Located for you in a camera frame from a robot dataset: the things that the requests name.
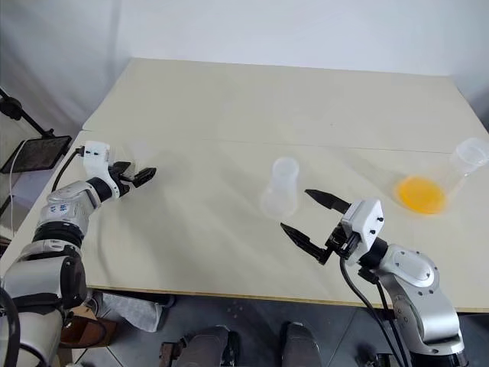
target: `white table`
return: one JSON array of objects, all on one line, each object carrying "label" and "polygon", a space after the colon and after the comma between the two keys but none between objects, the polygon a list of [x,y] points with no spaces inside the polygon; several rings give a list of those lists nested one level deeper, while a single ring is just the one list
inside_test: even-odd
[{"label": "white table", "polygon": [[[218,87],[202,87],[205,73],[201,67],[217,79],[214,84],[220,86],[221,94],[216,92]],[[179,68],[185,73],[177,73]],[[487,279],[489,256],[485,245],[489,236],[485,215],[489,207],[489,171],[474,174],[450,208],[439,216],[411,213],[392,194],[401,177],[445,161],[458,141],[471,135],[487,137],[455,87],[439,77],[283,67],[250,67],[260,70],[261,78],[255,77],[254,83],[247,84],[251,77],[241,77],[241,71],[247,73],[248,68],[136,60],[86,123],[85,128],[94,131],[81,132],[74,147],[86,140],[106,141],[118,160],[135,161],[138,169],[158,169],[151,182],[118,201],[105,203],[93,214],[83,243],[89,286],[358,304],[342,280],[337,258],[325,267],[317,264],[286,237],[278,222],[259,210],[259,196],[273,161],[292,156],[300,163],[301,190],[329,191],[347,201],[380,198],[386,218],[381,237],[433,258],[442,272],[442,288],[459,310],[487,312],[489,295],[481,286]],[[339,80],[355,80],[357,88],[338,87],[343,92],[336,96],[337,103],[322,105],[315,93],[310,93],[315,98],[311,102],[311,98],[301,99],[296,89],[288,89],[290,94],[286,94],[280,85],[272,87],[263,81],[270,82],[278,73],[281,77],[276,81],[295,78],[295,85],[300,84],[302,90],[309,84],[316,92],[318,88],[327,89],[324,83],[315,82],[321,78],[338,78],[337,86],[346,83]],[[166,86],[161,84],[162,75],[167,76]],[[374,84],[370,95],[358,92],[368,88],[357,79]],[[232,80],[236,81],[236,89],[232,88]],[[255,104],[243,102],[254,98],[253,90],[259,93],[257,86],[261,84],[270,91],[270,103],[263,100],[266,93],[254,99]],[[159,105],[154,95],[156,86],[167,94],[166,98],[158,98]],[[417,93],[425,88],[430,92],[420,98]],[[396,102],[392,95],[399,93],[405,98]],[[216,106],[227,95],[240,98]],[[286,96],[290,103],[282,106]],[[304,116],[309,106],[311,115],[319,117],[292,119],[280,112],[293,111],[290,104],[296,98],[298,115]],[[348,109],[346,99],[350,100]],[[379,104],[367,108],[362,102],[365,100],[377,100]],[[250,110],[245,117],[249,119],[242,116],[246,105]],[[333,126],[325,123],[332,119],[322,119],[331,115],[332,106],[344,106],[335,110]],[[221,117],[214,119],[218,110],[222,111]],[[361,116],[361,111],[364,120],[360,124],[351,117]],[[418,118],[407,119],[405,113]],[[386,123],[387,115],[397,115],[398,119]],[[425,121],[420,125],[422,116]],[[416,128],[408,128],[409,121]],[[423,134],[412,131],[417,128],[423,128]],[[60,185],[86,178],[81,162],[74,160]],[[31,241],[51,184],[0,261],[2,272]],[[306,195],[300,198],[299,209],[286,223],[321,245],[340,214],[328,211]],[[378,302],[375,287],[355,273],[356,268],[351,269],[358,286]]]}]

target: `spilled orange juice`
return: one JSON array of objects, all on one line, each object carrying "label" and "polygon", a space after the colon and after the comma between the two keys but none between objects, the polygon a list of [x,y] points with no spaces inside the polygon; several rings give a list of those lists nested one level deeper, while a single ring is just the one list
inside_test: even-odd
[{"label": "spilled orange juice", "polygon": [[396,187],[399,199],[411,210],[423,214],[436,214],[445,209],[445,191],[433,180],[410,176]]}]

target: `white cable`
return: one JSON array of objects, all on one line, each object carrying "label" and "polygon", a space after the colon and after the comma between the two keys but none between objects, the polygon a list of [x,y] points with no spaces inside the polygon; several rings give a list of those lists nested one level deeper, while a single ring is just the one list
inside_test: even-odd
[{"label": "white cable", "polygon": [[22,148],[24,147],[25,143],[28,142],[28,139],[25,139],[21,147],[18,149],[17,153],[15,154],[14,160],[12,161],[10,165],[10,174],[8,175],[8,195],[10,196],[10,226],[12,228],[12,239],[14,239],[15,236],[15,231],[14,231],[14,197],[12,195],[12,171],[14,170],[14,164],[15,161],[17,160],[17,157],[19,153],[21,152]]}]

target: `white wall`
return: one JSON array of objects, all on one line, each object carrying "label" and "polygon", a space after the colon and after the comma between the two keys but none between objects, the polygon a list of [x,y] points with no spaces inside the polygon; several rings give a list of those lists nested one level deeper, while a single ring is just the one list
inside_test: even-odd
[{"label": "white wall", "polygon": [[489,120],[487,0],[10,0],[0,82],[73,133],[130,56],[451,75]]}]

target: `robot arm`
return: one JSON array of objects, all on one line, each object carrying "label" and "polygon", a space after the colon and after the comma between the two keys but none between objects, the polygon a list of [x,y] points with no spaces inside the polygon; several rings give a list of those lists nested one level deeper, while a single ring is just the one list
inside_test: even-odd
[{"label": "robot arm", "polygon": [[410,351],[413,367],[465,367],[458,316],[439,287],[439,271],[420,252],[387,245],[378,238],[384,225],[379,200],[362,200],[350,205],[330,193],[306,190],[318,203],[343,214],[324,248],[309,237],[281,224],[301,249],[325,264],[335,252],[347,265],[359,264],[363,279],[380,281],[393,303],[400,334]]},{"label": "robot arm", "polygon": [[70,309],[86,298],[81,245],[89,216],[104,201],[129,191],[122,181],[138,187],[150,180],[156,168],[134,178],[124,176],[128,162],[108,164],[104,143],[88,141],[83,165],[93,175],[48,195],[32,243],[7,270],[2,287],[14,301],[20,322],[21,349],[17,365],[50,365],[56,355],[61,329],[70,321]]}]

